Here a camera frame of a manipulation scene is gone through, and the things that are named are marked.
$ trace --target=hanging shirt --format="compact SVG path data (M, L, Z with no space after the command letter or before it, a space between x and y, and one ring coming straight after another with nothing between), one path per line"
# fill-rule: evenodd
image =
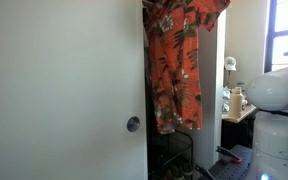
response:
M202 127L198 27L211 30L230 0L157 0L145 29L158 131Z

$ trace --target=bottle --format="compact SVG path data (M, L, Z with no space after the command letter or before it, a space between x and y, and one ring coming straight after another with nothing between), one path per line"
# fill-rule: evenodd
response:
M242 115L242 100L243 95L241 93L241 87L235 87L232 89L232 93L230 94L230 109L228 111L228 116L234 119L238 119Z

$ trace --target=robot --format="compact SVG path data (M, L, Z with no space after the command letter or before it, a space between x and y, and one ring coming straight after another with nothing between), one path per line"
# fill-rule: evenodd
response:
M288 179L288 68L249 82L246 97L260 110L246 180Z

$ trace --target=door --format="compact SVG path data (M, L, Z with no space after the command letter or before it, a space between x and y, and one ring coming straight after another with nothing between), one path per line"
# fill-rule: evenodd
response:
M141 8L0 0L0 180L147 179Z

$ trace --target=wall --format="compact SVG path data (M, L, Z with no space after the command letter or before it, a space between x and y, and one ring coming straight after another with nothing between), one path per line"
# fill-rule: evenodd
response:
M264 54L269 0L231 0L227 9L225 56L235 57L237 71L229 87L256 78L264 72Z
M195 162L206 169L218 160L218 153L215 150L221 142L225 21L226 12L224 11L211 32L203 27L199 29L203 128L195 131L182 129L194 140Z

